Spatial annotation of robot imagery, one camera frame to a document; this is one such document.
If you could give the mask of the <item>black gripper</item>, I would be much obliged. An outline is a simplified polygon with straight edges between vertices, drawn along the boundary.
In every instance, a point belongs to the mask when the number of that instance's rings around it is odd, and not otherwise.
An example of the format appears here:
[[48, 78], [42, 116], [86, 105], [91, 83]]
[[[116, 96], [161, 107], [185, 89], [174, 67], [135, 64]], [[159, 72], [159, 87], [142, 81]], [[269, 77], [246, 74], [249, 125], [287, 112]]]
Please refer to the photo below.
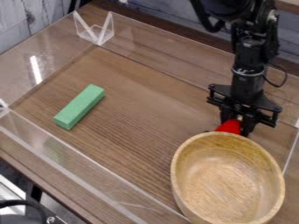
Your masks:
[[225, 123], [243, 116], [241, 132], [243, 137], [249, 136], [258, 123], [274, 128], [282, 107], [265, 94], [261, 94], [253, 101], [239, 101], [231, 96], [230, 89], [229, 85], [210, 84], [209, 86], [207, 103], [219, 108], [221, 122]]

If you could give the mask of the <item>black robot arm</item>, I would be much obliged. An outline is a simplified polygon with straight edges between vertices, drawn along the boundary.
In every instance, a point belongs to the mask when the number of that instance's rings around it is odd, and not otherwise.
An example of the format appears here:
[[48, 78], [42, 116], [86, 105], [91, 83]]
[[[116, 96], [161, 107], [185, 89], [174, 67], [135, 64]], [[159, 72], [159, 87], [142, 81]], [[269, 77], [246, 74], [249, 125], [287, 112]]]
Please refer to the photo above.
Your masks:
[[211, 84], [207, 102], [219, 107], [221, 122], [239, 122], [247, 136], [258, 124], [277, 126], [282, 107], [265, 94], [267, 67], [278, 55], [279, 11], [275, 0], [190, 0], [209, 32], [229, 25], [235, 60], [229, 85]]

